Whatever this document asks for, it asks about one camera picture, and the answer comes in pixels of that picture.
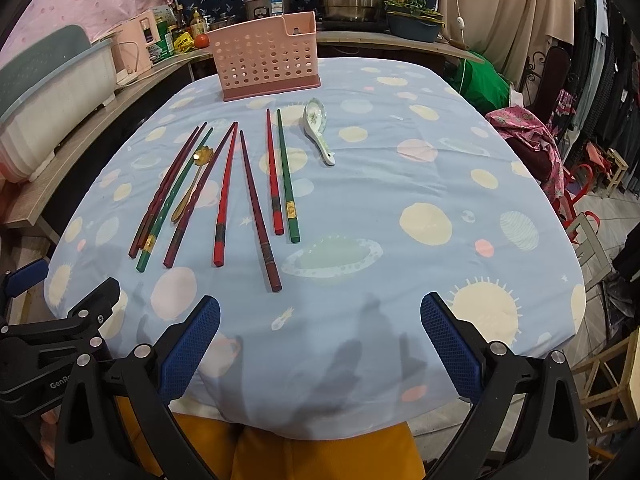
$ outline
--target yellow pants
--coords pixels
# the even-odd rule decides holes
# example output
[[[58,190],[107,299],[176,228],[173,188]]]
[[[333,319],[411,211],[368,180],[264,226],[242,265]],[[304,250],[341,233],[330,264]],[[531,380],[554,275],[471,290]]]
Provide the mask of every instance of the yellow pants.
[[[129,399],[118,398],[140,463],[162,471]],[[182,432],[220,480],[422,480],[424,467],[406,423],[343,440],[291,440],[211,418],[174,414]]]

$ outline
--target beige curtain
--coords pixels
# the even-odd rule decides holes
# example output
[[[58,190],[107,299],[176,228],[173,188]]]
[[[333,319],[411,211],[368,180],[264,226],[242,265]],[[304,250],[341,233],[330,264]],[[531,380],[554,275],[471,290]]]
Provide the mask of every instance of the beige curtain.
[[[574,42],[575,0],[459,0],[464,41],[518,85],[527,55],[546,52],[552,38]],[[462,41],[456,0],[440,0],[447,39]]]

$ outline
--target screw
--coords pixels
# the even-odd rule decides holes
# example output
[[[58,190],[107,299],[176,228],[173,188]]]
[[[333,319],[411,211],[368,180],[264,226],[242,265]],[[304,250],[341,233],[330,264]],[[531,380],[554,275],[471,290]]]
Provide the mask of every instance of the screw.
[[[140,358],[146,357],[149,354],[151,354],[151,346],[149,345],[136,346],[136,349],[133,351],[133,355]]]
[[[76,364],[78,366],[87,366],[90,360],[91,356],[89,354],[82,354],[81,356],[78,356],[78,359],[76,359]]]
[[[559,352],[558,350],[554,350],[553,352],[551,352],[551,358],[559,365],[564,363],[564,361],[566,360],[564,354],[562,352]]]
[[[489,348],[491,352],[496,355],[505,355],[507,353],[507,347],[504,345],[504,343],[501,343],[499,341],[494,341],[493,343],[491,343],[489,345]]]

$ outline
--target yellow package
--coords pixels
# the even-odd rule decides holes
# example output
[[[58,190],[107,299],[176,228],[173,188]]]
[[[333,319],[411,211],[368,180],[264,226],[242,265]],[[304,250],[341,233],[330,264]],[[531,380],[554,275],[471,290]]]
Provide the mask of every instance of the yellow package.
[[[184,54],[185,52],[194,50],[195,46],[191,34],[189,34],[188,32],[184,32],[180,36],[175,38],[174,49],[180,54]]]

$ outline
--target gold spoon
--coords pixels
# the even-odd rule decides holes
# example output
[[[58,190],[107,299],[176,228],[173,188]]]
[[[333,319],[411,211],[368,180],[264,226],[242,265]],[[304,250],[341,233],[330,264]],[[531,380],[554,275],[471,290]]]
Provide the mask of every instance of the gold spoon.
[[[196,182],[198,181],[198,177],[200,176],[200,171],[202,170],[202,167],[210,161],[212,155],[213,150],[208,146],[203,146],[199,150],[196,150],[196,152],[193,154],[193,163],[198,167],[198,171],[196,172],[196,176],[189,186],[189,189],[182,197],[182,200],[180,200],[178,207],[175,208],[174,213],[171,215],[171,222],[173,222],[174,224],[178,220],[180,220],[182,213],[184,213],[184,208],[186,208],[187,204],[189,203],[193,188],[195,187]]]

